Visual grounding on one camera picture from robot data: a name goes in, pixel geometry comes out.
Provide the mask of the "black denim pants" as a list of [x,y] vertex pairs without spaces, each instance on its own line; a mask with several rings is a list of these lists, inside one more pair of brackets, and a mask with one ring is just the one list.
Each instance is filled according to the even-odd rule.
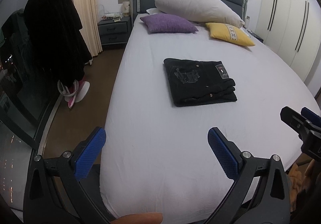
[[237,101],[235,81],[221,61],[164,59],[173,103],[177,107]]

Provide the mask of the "dark glass window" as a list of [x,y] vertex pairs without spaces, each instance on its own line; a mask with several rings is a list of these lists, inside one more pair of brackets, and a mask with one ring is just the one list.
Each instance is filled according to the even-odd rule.
[[21,216],[30,161],[57,94],[47,89],[28,43],[23,12],[28,0],[1,0],[1,199]]

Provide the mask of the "white wardrobe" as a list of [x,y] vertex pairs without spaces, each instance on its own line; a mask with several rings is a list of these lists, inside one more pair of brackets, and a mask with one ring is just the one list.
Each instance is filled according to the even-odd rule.
[[261,0],[255,33],[305,81],[320,48],[320,6],[317,0]]

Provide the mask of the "dark hanging garment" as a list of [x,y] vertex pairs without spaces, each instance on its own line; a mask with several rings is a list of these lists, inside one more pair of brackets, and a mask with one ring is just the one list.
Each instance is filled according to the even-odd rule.
[[71,87],[84,78],[91,53],[80,30],[80,16],[72,0],[28,0],[23,18],[40,65],[54,84]]

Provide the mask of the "yellow cushion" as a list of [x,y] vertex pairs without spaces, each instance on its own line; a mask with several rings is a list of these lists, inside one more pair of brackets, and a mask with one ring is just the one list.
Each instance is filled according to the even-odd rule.
[[209,29],[211,38],[229,42],[238,46],[255,46],[255,43],[247,34],[233,25],[215,22],[208,22],[205,23],[205,25]]

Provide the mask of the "dark grey nightstand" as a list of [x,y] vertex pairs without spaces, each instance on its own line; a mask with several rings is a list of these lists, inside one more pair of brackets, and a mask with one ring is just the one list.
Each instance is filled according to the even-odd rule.
[[127,45],[132,31],[130,17],[123,17],[118,21],[102,20],[97,26],[103,50],[116,49]]

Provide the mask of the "purple cushion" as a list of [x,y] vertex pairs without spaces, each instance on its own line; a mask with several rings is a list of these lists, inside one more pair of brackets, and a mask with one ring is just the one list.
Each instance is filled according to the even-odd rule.
[[196,33],[198,29],[188,20],[171,14],[153,14],[140,18],[149,33]]

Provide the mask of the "large white pillow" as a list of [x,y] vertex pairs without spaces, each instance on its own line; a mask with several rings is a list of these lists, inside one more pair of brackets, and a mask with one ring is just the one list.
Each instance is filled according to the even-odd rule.
[[193,22],[215,22],[243,27],[245,22],[221,0],[154,0],[156,8]]

